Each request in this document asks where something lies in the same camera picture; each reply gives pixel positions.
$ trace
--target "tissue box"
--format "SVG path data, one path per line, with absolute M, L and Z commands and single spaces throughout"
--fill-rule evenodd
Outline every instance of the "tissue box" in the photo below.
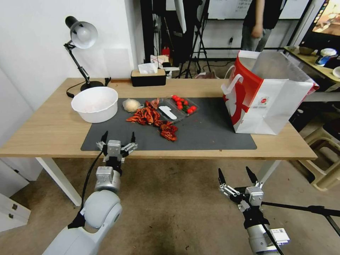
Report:
M 132 70 L 131 81 L 133 87 L 163 86 L 166 75 L 163 69 L 158 69 L 156 74 L 141 74 L 138 70 Z

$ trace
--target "lamp arm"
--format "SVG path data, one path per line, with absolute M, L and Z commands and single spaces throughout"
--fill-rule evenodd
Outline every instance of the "lamp arm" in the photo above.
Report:
M 75 46 L 72 45 L 71 42 L 72 41 L 69 41 L 68 43 L 64 44 L 64 47 L 68 51 L 68 53 L 70 54 L 70 56 L 73 59 L 73 61 L 75 62 L 75 64 L 77 65 L 79 72 L 81 73 L 81 75 L 84 77 L 84 79 L 86 81 L 86 84 L 90 84 L 90 76 L 89 76 L 89 74 L 85 71 L 85 69 L 83 67 L 81 67 L 79 65 L 78 61 L 76 60 L 76 58 L 72 54 L 72 50 L 75 48 Z

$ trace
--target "onion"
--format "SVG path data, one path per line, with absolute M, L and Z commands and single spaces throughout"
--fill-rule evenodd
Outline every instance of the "onion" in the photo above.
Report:
M 130 98 L 126 99 L 123 102 L 123 107 L 127 112 L 135 112 L 140 108 L 140 106 L 141 106 L 140 102 Z

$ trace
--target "white bowl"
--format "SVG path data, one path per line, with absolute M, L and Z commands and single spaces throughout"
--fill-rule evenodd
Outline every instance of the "white bowl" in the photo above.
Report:
M 78 93 L 71 102 L 84 121 L 104 122 L 117 113 L 118 93 L 109 87 L 93 87 Z
M 340 78 L 340 67 L 335 67 L 335 68 L 333 69 L 333 75 L 334 75 L 335 77 Z

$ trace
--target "lamp base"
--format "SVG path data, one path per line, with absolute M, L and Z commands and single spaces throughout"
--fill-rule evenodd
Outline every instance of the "lamp base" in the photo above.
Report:
M 90 81 L 90 84 L 83 84 L 80 88 L 80 91 L 92 88 L 92 87 L 102 87 L 104 84 L 102 84 L 100 81 Z

